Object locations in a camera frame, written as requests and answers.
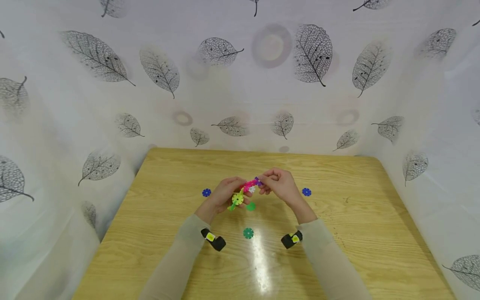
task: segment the hand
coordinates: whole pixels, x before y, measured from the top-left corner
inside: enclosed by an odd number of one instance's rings
[[[228,207],[232,206],[233,193],[240,192],[240,187],[246,182],[245,179],[240,177],[223,179],[195,211],[195,214],[205,223],[211,224],[217,214],[223,213]],[[247,197],[252,196],[252,193],[249,191],[243,194]],[[243,203],[239,207],[244,208],[246,204],[250,204],[250,200],[243,197]]]
[[[258,176],[258,179],[263,183],[260,195],[268,195],[273,191],[288,206],[303,200],[292,174],[286,170],[273,168]]]
[[[258,176],[263,183],[260,194],[269,194],[273,191],[278,198],[283,200],[297,217],[299,224],[313,222],[318,219],[310,205],[300,195],[300,191],[290,172],[273,168]]]

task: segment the white backdrop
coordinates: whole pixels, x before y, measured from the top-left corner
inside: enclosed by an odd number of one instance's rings
[[[375,156],[480,298],[478,19],[477,0],[4,1],[0,298],[69,299],[154,146]]]

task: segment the table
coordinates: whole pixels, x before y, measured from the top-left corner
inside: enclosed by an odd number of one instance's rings
[[[374,299],[455,299],[381,163],[372,157],[151,149],[74,300],[137,299],[183,221],[226,177],[252,180],[288,169],[360,273]],[[253,212],[226,211],[205,243],[183,299],[325,299],[301,245],[280,239],[296,219],[273,193],[255,193]],[[242,232],[251,227],[251,240]]]

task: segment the sleeve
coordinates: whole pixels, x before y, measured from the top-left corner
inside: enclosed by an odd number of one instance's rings
[[[302,246],[328,300],[371,300],[360,275],[321,219],[297,226]]]
[[[139,300],[177,300],[187,286],[193,263],[205,242],[200,231],[210,226],[191,215],[180,227],[172,246],[148,279]]]

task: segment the left hand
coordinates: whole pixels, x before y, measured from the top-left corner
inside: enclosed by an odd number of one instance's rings
[[[240,177],[231,177],[223,179],[214,189],[212,194],[200,205],[195,214],[205,223],[211,224],[213,218],[223,213],[228,207],[232,206],[232,195],[234,192],[240,192],[240,187],[247,181]],[[246,191],[243,193],[247,197],[251,197],[252,193]],[[250,204],[248,198],[243,197],[243,203],[238,207],[244,208]]]

